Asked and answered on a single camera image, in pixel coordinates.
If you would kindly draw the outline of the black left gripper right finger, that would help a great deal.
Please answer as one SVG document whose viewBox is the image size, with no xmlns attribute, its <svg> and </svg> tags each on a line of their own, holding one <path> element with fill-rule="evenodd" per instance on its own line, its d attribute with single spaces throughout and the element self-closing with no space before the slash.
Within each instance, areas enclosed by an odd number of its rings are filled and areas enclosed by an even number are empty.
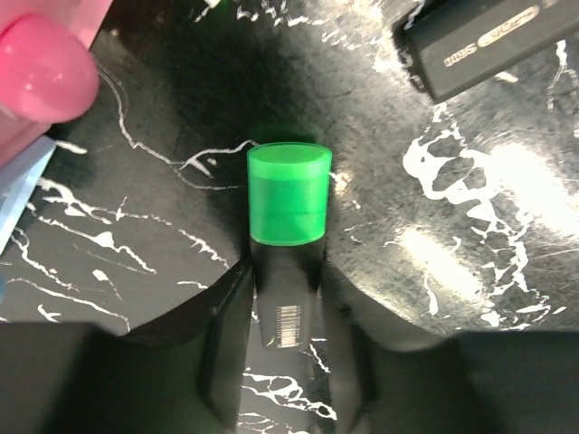
<svg viewBox="0 0 579 434">
<path fill-rule="evenodd" d="M 404 320 L 337 268 L 321 275 L 340 433 L 575 433 L 578 335 L 467 331 Z"/>
</svg>

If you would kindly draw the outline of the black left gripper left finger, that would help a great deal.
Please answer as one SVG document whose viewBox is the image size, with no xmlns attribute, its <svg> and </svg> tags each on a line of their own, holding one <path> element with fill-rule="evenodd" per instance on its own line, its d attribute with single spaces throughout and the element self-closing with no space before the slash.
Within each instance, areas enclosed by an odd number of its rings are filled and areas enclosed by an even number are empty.
<svg viewBox="0 0 579 434">
<path fill-rule="evenodd" d="M 4 433 L 232 433 L 251 263 L 126 335 L 88 323 L 1 327 Z"/>
</svg>

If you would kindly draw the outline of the green capped black highlighter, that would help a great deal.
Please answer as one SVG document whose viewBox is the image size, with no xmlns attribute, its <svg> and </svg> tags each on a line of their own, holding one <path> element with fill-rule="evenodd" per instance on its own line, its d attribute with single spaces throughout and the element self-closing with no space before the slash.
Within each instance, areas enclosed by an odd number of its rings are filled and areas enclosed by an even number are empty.
<svg viewBox="0 0 579 434">
<path fill-rule="evenodd" d="M 326 248 L 330 149 L 278 142 L 247 154 L 249 234 L 261 343 L 308 346 Z"/>
</svg>

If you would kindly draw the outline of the light blue bin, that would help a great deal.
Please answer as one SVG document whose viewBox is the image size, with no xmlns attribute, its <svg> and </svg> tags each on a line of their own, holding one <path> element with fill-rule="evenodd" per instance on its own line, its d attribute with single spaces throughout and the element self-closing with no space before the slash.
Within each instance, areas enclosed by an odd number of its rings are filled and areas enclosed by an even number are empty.
<svg viewBox="0 0 579 434">
<path fill-rule="evenodd" d="M 41 136 L 1 168 L 1 251 L 4 251 L 55 148 L 54 140 Z"/>
</svg>

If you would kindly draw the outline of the pink bin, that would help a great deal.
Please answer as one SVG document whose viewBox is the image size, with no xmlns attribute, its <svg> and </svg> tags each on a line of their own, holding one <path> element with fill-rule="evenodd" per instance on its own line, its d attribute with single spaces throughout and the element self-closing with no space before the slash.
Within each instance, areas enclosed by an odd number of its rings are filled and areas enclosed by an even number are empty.
<svg viewBox="0 0 579 434">
<path fill-rule="evenodd" d="M 111 0 L 1 0 L 1 163 L 82 116 L 99 78 L 90 47 Z"/>
</svg>

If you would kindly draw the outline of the blue capped black marker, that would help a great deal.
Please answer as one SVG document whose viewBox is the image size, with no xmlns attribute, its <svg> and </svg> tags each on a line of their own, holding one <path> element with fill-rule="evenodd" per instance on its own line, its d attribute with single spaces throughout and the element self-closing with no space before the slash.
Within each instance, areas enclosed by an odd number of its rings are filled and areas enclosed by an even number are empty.
<svg viewBox="0 0 579 434">
<path fill-rule="evenodd" d="M 394 40 L 441 103 L 577 31 L 576 1 L 426 1 L 396 24 Z"/>
</svg>

